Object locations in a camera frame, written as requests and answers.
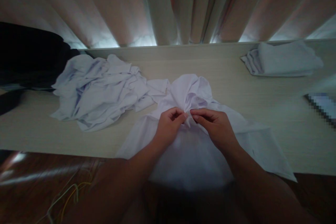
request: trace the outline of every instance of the curtain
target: curtain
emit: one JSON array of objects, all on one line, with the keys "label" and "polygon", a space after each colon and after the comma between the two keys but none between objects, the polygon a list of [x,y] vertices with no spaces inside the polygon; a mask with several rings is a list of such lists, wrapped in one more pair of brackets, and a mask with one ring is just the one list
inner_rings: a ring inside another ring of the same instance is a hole
[{"label": "curtain", "polygon": [[0,0],[72,48],[336,38],[336,0]]}]

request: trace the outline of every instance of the table surface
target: table surface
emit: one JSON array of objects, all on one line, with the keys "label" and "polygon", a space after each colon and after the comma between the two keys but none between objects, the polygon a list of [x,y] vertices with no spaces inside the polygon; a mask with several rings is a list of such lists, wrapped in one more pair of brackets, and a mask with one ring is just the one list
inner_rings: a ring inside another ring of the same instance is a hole
[{"label": "table surface", "polygon": [[[252,119],[272,127],[294,172],[336,175],[336,131],[313,110],[303,95],[336,93],[335,41],[310,41],[324,68],[312,76],[256,77],[239,59],[254,43],[185,45],[172,47],[91,50],[93,56],[114,53],[139,66],[147,79],[169,79],[182,74],[205,77],[213,98]],[[127,111],[109,127],[80,131],[76,121],[49,117],[58,109],[58,97],[27,91],[22,103],[0,116],[0,149],[112,158],[136,120],[156,104],[135,113]]]}]

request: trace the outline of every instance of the white fabric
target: white fabric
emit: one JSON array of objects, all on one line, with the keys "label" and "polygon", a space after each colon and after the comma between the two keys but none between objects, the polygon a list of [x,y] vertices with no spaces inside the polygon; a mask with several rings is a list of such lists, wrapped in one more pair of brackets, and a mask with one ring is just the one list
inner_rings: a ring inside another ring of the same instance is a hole
[{"label": "white fabric", "polygon": [[303,41],[277,46],[260,43],[241,60],[252,75],[259,76],[306,76],[323,67],[322,60]]},{"label": "white fabric", "polygon": [[78,55],[70,59],[52,86],[60,108],[51,116],[58,120],[78,119],[82,131],[103,129],[126,110],[136,112],[165,96],[168,80],[142,77],[139,68],[109,55],[92,59]]},{"label": "white fabric", "polygon": [[[224,111],[239,144],[266,171],[296,181],[270,128],[248,121],[236,111],[219,104],[212,98],[208,81],[194,74],[182,75],[171,84],[158,108],[135,123],[117,157],[129,159],[144,148],[156,132],[161,113],[175,106],[188,113],[190,109],[204,107]],[[150,180],[176,189],[194,191],[225,186],[233,180],[233,175],[207,131],[189,115],[174,143],[159,159]]]}]

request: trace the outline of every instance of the black bag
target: black bag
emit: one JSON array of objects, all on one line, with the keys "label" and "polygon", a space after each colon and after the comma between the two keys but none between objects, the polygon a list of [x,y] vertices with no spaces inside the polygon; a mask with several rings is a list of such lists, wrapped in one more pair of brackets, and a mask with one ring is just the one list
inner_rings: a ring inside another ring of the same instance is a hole
[{"label": "black bag", "polygon": [[[19,84],[24,89],[53,91],[57,77],[77,49],[50,31],[0,22],[0,86]],[[0,114],[19,104],[22,91],[0,97]]]}]

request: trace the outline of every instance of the wrist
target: wrist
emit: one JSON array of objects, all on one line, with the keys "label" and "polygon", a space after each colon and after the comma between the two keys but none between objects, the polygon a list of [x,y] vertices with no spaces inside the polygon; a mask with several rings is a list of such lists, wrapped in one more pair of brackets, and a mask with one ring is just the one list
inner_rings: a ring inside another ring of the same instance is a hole
[{"label": "wrist", "polygon": [[156,149],[160,149],[160,150],[164,149],[164,151],[170,145],[170,144],[167,143],[167,141],[165,141],[164,139],[162,139],[162,137],[160,137],[158,135],[154,135],[151,143]]},{"label": "wrist", "polygon": [[218,149],[220,152],[226,156],[226,155],[231,155],[233,153],[237,153],[241,151],[243,148],[240,146],[238,141],[234,139],[234,141],[223,141],[222,143],[219,144]]}]

